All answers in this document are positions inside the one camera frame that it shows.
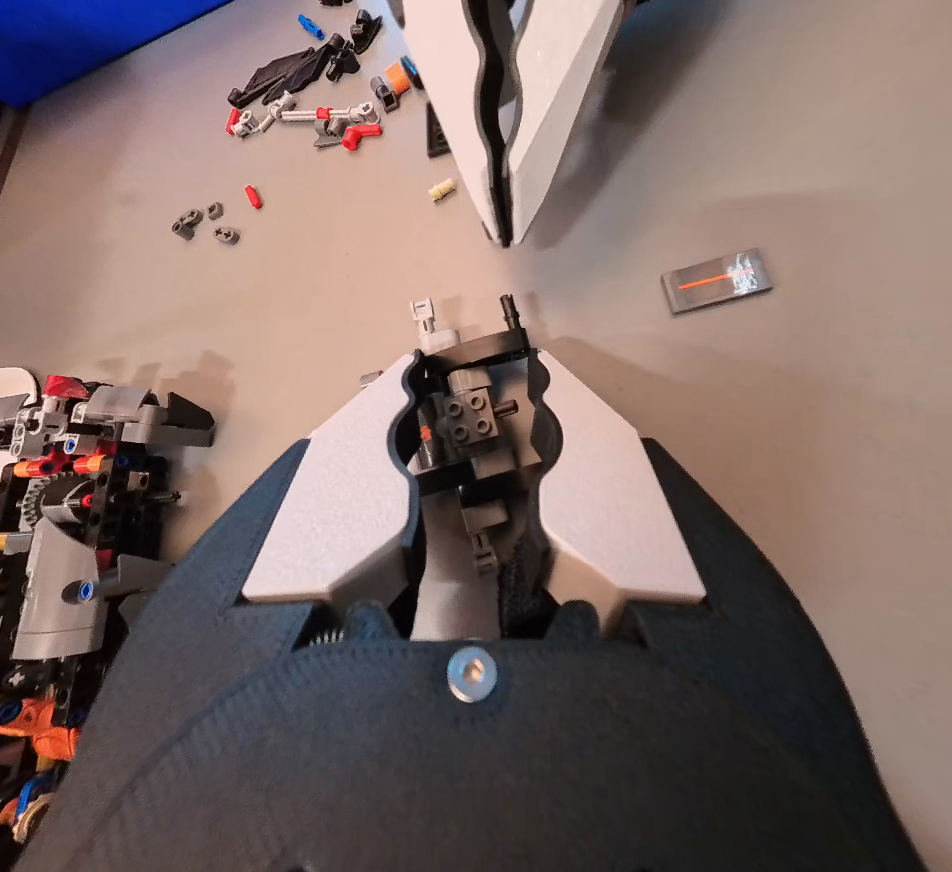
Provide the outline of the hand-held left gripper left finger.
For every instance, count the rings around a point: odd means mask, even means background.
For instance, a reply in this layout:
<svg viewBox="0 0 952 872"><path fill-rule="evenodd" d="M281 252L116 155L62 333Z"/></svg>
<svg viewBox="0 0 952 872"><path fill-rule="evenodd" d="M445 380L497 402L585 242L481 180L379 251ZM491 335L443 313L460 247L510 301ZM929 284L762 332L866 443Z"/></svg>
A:
<svg viewBox="0 0 952 872"><path fill-rule="evenodd" d="M421 353L399 357L316 427L244 580L253 604L373 601L409 638L425 567Z"/></svg>

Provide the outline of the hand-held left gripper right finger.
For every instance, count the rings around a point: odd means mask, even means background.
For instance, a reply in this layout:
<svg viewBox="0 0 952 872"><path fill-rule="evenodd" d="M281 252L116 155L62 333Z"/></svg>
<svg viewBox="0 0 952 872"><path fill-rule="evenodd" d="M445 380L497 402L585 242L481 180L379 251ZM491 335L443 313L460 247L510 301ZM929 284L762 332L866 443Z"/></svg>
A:
<svg viewBox="0 0 952 872"><path fill-rule="evenodd" d="M551 353L528 360L533 408L525 531L502 570L502 635L538 638L565 604L601 633L628 604L702 604L707 591L636 428Z"/></svg>

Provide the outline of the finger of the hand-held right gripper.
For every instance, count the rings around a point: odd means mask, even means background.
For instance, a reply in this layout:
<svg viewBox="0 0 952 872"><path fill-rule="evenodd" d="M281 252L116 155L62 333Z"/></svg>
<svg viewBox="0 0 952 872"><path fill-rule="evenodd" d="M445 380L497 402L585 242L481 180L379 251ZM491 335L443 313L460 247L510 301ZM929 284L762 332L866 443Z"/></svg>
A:
<svg viewBox="0 0 952 872"><path fill-rule="evenodd" d="M422 74L424 89L440 120L489 239L510 244L511 215L500 205L499 158L488 135L483 106L487 25L477 26L470 0L387 0Z"/></svg>
<svg viewBox="0 0 952 872"><path fill-rule="evenodd" d="M512 242L541 210L624 0L526 0L510 66L515 85L506 142Z"/></svg>

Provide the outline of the black grey lego subassembly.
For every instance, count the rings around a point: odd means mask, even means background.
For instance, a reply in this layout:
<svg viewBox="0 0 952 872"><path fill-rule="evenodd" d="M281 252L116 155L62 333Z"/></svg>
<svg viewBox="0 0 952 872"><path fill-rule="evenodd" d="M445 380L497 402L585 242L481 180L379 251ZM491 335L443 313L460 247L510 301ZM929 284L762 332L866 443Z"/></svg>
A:
<svg viewBox="0 0 952 872"><path fill-rule="evenodd" d="M525 531L530 477L540 459L523 464L504 417L531 408L530 399L504 399L490 369L529 360L530 339L499 331L461 342L454 330L438 330L432 301L411 307L422 342L425 394L418 409L419 449L410 462L421 497L452 490L463 528L473 543L476 567L485 573L509 564Z"/></svg>

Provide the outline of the lego car chassis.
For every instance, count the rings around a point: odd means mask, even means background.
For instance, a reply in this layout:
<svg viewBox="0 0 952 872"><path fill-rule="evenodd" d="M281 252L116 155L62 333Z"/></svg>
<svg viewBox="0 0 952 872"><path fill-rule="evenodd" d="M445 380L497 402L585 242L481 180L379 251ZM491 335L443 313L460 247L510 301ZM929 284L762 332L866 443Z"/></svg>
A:
<svg viewBox="0 0 952 872"><path fill-rule="evenodd" d="M1 399L2 870L41 825L172 568L160 546L181 494L162 450L208 448L216 427L175 392L63 375L38 389L31 404Z"/></svg>

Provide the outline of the scattered lego pieces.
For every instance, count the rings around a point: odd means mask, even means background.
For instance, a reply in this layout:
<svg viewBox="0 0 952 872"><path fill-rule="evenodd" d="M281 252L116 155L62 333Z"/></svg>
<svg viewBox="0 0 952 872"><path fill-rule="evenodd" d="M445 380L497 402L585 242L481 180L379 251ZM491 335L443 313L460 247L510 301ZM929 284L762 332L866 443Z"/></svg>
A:
<svg viewBox="0 0 952 872"><path fill-rule="evenodd" d="M297 94L320 78L337 83L361 70L361 56L370 50L381 32L383 17L357 9L348 36L327 35L303 14L297 19L304 31L318 41L318 46L275 58L256 69L244 87L232 89L226 132L245 139L278 124L312 123L316 147L341 145L354 152L364 139L382 134L380 112L387 115L396 111L410 88L422 90L420 72L410 57L403 56L388 66L384 74L369 79L369 101L343 109L298 110Z"/></svg>

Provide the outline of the dark lego tile red stripe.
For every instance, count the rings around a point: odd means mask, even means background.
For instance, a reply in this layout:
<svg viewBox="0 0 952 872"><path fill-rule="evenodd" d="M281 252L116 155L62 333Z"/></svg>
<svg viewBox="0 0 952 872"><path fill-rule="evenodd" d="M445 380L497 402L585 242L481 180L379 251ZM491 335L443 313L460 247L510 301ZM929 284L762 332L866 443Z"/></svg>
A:
<svg viewBox="0 0 952 872"><path fill-rule="evenodd" d="M757 247L667 271L660 276L660 285L673 316L763 295L774 288Z"/></svg>

